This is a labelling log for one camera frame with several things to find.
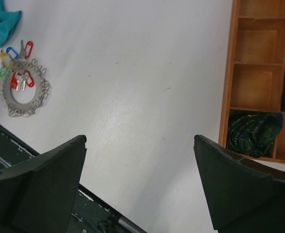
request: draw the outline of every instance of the wooden shelf divider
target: wooden shelf divider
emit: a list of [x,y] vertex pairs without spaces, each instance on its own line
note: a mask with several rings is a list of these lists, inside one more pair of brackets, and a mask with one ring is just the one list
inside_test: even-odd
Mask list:
[[[285,0],[234,0],[219,143],[234,111],[280,113],[285,80]],[[283,128],[266,157],[285,163]]]

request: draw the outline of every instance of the white surface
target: white surface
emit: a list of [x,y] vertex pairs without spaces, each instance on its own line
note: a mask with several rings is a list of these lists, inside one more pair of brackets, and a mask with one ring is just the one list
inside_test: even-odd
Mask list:
[[272,162],[266,162],[266,161],[258,161],[258,160],[255,160],[256,162],[259,162],[259,163],[262,163],[266,166],[270,166],[274,169],[278,169],[278,170],[281,170],[281,171],[285,171],[285,164],[279,164],[279,163],[272,163]]
[[232,0],[5,1],[51,97],[0,124],[38,152],[85,134],[81,183],[149,233],[211,233],[193,137],[218,140]]

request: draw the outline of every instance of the silver key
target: silver key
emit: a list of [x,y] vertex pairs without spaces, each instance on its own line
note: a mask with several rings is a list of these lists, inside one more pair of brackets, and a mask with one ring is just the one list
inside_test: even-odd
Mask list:
[[20,42],[20,52],[19,52],[19,58],[24,58],[27,55],[26,51],[25,51],[25,47],[24,47],[24,42],[23,40],[21,40]]
[[16,75],[15,76],[16,80],[17,80],[17,87],[16,87],[16,91],[20,91],[20,87],[21,87],[21,83],[23,81],[23,78],[21,75]]
[[26,89],[26,82],[29,78],[29,74],[28,73],[24,73],[22,75],[22,81],[21,81],[21,90],[24,91]]

